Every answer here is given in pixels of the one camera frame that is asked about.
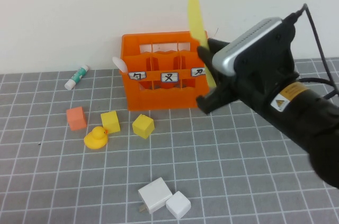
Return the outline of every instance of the orange plastic basket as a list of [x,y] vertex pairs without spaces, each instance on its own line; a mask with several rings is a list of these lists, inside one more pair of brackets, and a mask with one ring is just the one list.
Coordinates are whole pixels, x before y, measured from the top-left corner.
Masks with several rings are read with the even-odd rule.
[[[156,51],[170,43],[171,51]],[[181,50],[185,44],[189,50]],[[122,37],[121,73],[130,111],[196,107],[195,98],[208,93],[204,64],[189,32],[127,34]],[[149,47],[142,52],[140,47]]]

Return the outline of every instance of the yellow foam cube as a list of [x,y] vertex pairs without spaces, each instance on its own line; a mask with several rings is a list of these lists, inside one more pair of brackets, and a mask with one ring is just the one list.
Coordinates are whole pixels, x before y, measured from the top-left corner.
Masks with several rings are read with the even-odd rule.
[[132,124],[133,132],[146,139],[154,131],[154,120],[141,114]]
[[107,129],[108,134],[120,131],[119,120],[116,111],[101,114],[102,127]]

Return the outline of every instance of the gray grid mat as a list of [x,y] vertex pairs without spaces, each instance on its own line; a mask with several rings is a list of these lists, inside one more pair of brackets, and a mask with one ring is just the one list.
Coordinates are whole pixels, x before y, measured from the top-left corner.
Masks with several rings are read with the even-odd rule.
[[[329,64],[339,71],[339,60]],[[319,60],[296,65],[307,77],[326,78]],[[117,70],[89,71],[66,91],[73,73],[0,75],[0,224],[339,223],[338,190],[317,178],[298,146],[242,103],[209,116],[142,112],[156,125],[143,140],[130,129],[140,112],[126,110]],[[89,125],[72,132],[65,111],[77,106]],[[117,110],[121,132],[100,150],[86,149],[82,139],[108,110]],[[158,177],[190,199],[182,220],[166,208],[138,212],[137,190]]]

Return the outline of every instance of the warning sticker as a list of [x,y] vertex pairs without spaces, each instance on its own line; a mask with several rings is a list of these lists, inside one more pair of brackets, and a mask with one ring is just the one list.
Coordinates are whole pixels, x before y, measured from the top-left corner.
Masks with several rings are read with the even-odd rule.
[[306,91],[308,88],[300,82],[295,82],[293,84],[285,87],[284,90],[280,92],[282,96],[287,98],[289,101],[293,100],[297,95]]
[[289,101],[287,98],[285,98],[281,94],[278,94],[271,102],[271,106],[274,107],[279,112],[282,112],[290,102],[291,101]]
[[300,82],[290,84],[273,99],[271,106],[279,112],[282,112],[296,96],[306,90],[308,90],[308,88]]

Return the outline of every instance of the rubber duck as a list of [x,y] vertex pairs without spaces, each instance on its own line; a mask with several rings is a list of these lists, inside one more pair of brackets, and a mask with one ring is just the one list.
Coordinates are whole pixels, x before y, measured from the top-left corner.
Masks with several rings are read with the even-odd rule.
[[104,147],[108,142],[107,130],[103,127],[95,127],[84,138],[84,143],[89,149],[99,149]]

